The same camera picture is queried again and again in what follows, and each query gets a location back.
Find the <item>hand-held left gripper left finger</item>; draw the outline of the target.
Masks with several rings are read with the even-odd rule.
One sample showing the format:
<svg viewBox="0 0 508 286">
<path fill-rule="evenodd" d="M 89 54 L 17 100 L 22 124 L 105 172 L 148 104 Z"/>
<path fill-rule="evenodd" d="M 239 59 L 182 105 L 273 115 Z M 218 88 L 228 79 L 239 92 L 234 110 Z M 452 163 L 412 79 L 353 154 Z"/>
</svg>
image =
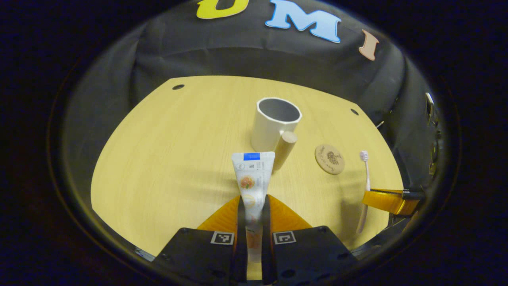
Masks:
<svg viewBox="0 0 508 286">
<path fill-rule="evenodd" d="M 180 228 L 153 261 L 175 284 L 246 281 L 244 203 L 235 197 L 198 228 Z"/>
</svg>

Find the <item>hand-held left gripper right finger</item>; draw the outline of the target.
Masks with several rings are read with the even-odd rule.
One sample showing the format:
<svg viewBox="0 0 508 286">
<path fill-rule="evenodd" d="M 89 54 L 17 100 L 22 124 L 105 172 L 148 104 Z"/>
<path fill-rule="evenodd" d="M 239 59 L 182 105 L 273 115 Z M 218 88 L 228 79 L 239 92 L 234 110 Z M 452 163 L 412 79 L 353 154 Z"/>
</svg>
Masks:
<svg viewBox="0 0 508 286">
<path fill-rule="evenodd" d="M 265 199 L 262 227 L 264 284 L 335 284 L 357 264 L 328 226 L 310 226 L 271 195 Z"/>
</svg>

